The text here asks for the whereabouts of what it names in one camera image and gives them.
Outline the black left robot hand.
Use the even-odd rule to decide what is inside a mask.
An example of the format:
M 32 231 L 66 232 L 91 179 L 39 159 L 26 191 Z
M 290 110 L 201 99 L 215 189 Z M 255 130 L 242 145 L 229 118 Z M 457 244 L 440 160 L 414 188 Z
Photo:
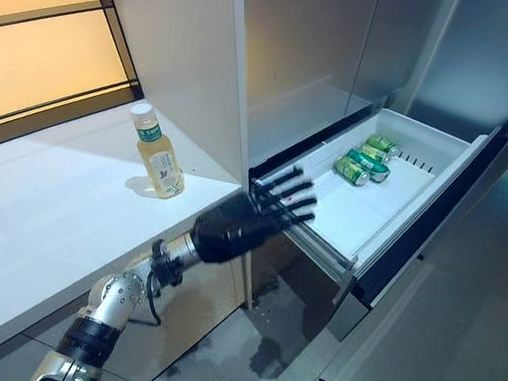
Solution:
M 284 230 L 314 219 L 317 198 L 313 182 L 294 167 L 266 183 L 253 181 L 249 190 L 204 212 L 190 237 L 204 263 L 226 263 L 264 244 Z

